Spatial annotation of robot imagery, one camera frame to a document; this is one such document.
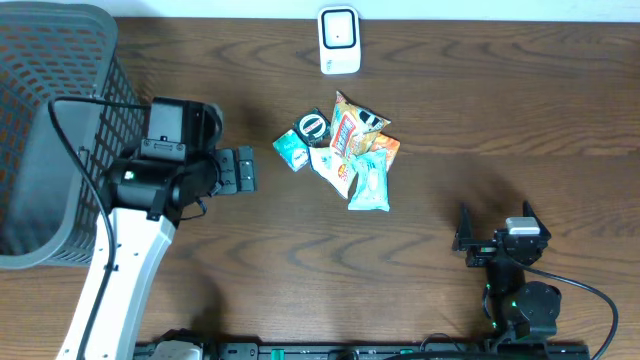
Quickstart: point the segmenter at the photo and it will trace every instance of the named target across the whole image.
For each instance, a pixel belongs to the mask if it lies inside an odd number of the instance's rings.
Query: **teal packet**
[[[302,169],[309,162],[309,148],[293,129],[274,141],[273,147],[293,171]]]
[[[358,185],[347,209],[389,211],[387,149],[357,156],[353,167],[358,172]]]

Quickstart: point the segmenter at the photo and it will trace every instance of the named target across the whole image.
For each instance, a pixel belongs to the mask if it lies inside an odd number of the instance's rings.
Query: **wooden table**
[[[118,24],[141,97],[218,103],[223,145],[253,146],[259,178],[258,193],[212,199],[180,226],[140,339],[181,327],[272,342],[486,333],[484,272],[450,251],[458,204],[490,237],[529,199],[554,235],[536,267],[608,293],[621,323],[607,358],[640,356],[638,25],[362,21],[360,72],[329,77],[315,21]],[[347,211],[271,146],[312,107],[331,114],[337,89],[392,119],[385,133],[402,142],[390,213]],[[53,358],[85,275],[0,272],[0,358]],[[556,339],[595,353],[609,308],[554,285]]]

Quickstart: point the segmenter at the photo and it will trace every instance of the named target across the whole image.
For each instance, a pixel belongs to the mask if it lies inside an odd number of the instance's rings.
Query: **white background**
[[[640,0],[66,0],[113,16],[313,19],[328,5],[352,5],[362,19],[640,22]]]

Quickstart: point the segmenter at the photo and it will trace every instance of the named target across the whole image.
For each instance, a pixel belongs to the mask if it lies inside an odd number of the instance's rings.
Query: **snack package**
[[[369,151],[378,151],[380,149],[387,149],[387,172],[389,172],[391,164],[393,164],[393,159],[396,158],[398,149],[400,149],[400,141],[390,138],[384,134],[380,134],[373,141],[373,145],[371,145],[371,149],[369,149]]]
[[[369,151],[374,140],[389,120],[353,105],[338,91],[331,120],[330,147],[335,154],[350,160]]]
[[[314,108],[294,124],[294,129],[307,146],[315,146],[329,136],[329,121]]]
[[[386,162],[387,149],[356,157],[353,167],[358,171],[358,185],[347,209],[389,211]]]
[[[309,157],[311,168],[333,185],[340,196],[347,199],[356,174],[353,166],[344,162],[328,147],[309,148]]]
[[[300,170],[309,162],[309,148],[293,129],[276,140],[273,147],[293,171]]]

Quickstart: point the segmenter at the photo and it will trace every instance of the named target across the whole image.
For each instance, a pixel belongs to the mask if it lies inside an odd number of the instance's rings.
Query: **gray plastic basket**
[[[91,5],[0,3],[0,268],[87,265],[98,208],[46,111],[57,95],[138,103],[115,56],[117,26]],[[139,139],[141,111],[56,104],[96,181]]]

